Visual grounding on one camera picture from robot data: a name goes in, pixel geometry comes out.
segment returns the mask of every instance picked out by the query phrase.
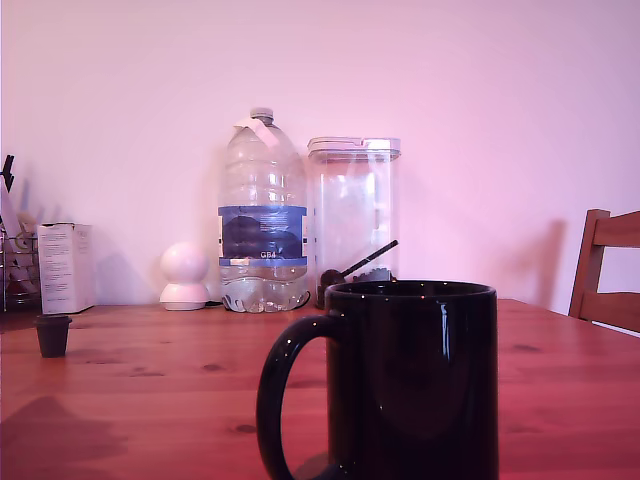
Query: blue label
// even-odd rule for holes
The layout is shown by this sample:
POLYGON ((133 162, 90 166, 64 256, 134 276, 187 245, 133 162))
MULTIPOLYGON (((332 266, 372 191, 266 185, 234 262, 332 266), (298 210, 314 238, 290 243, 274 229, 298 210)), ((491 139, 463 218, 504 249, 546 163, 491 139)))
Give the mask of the blue label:
POLYGON ((305 207, 230 206, 218 208, 220 265, 295 267, 307 264, 305 207))

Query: plastic water bottle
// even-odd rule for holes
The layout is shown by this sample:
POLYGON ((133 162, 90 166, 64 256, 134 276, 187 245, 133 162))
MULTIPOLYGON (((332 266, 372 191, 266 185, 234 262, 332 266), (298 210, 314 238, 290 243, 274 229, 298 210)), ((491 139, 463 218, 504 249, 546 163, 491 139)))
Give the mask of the plastic water bottle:
POLYGON ((222 301, 236 312, 291 310, 308 295, 304 165, 271 109, 252 109, 236 128, 218 209, 222 301))

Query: container lid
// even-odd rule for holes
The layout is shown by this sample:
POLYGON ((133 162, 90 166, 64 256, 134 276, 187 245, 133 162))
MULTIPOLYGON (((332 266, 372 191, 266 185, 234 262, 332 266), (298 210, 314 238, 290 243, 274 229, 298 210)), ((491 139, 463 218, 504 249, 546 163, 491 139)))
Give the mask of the container lid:
POLYGON ((388 151, 400 154, 399 138, 316 137, 309 140, 309 153, 322 151, 367 152, 388 151))
POLYGON ((253 107, 250 115, 251 118, 267 117, 273 120, 273 109, 269 107, 253 107))

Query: wire basket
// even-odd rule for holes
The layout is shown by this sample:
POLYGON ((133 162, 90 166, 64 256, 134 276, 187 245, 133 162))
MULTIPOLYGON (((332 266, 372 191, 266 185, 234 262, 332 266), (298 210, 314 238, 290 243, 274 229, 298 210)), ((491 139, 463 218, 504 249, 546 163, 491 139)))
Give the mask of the wire basket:
POLYGON ((8 237, 0 230, 3 311, 41 305, 38 237, 8 237))

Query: paper tag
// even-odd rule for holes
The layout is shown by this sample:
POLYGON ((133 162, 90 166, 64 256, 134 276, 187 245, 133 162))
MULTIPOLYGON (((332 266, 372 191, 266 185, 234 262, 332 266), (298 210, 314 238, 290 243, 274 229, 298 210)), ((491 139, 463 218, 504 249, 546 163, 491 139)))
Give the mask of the paper tag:
POLYGON ((257 118, 251 118, 251 117, 243 118, 242 120, 237 121, 234 127, 250 128, 253 131, 253 133, 256 134, 256 137, 258 137, 262 141, 262 143, 264 143, 267 146, 269 150, 273 150, 279 144, 276 136, 273 133, 271 133, 271 131, 267 128, 267 126, 257 118))

